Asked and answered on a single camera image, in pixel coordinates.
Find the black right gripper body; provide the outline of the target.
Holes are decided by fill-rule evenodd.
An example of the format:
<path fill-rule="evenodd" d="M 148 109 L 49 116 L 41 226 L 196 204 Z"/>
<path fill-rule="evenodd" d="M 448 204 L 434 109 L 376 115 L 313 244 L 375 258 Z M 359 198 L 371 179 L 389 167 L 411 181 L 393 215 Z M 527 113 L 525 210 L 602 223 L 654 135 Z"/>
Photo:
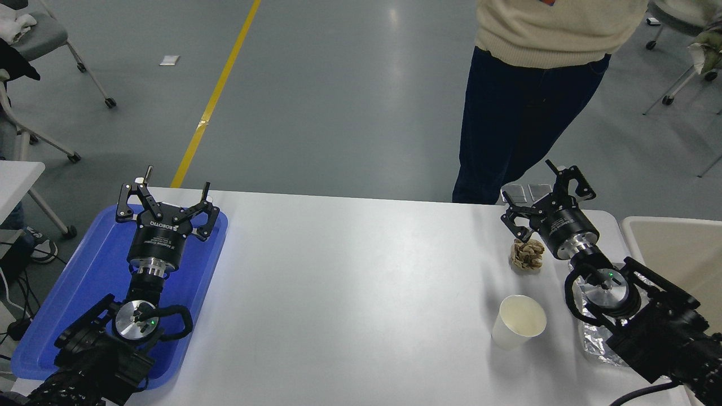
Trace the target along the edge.
<path fill-rule="evenodd" d="M 537 233 L 552 254 L 577 254 L 598 242 L 598 229 L 579 209 L 577 198 L 546 195 L 533 207 L 542 211 Z"/>

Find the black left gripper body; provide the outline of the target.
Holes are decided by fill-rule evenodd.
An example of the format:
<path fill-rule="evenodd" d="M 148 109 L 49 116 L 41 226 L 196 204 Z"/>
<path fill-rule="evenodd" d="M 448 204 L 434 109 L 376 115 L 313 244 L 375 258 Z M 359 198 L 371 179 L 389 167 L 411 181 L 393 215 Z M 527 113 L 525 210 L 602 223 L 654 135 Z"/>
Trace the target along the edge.
<path fill-rule="evenodd" d="M 187 237 L 192 233 L 192 224 L 186 220 L 172 224 L 172 220 L 158 220 L 151 211 L 143 211 L 137 218 L 137 230 L 131 242 L 127 262 L 134 267 L 140 260 L 159 259 L 168 267 L 181 264 Z"/>

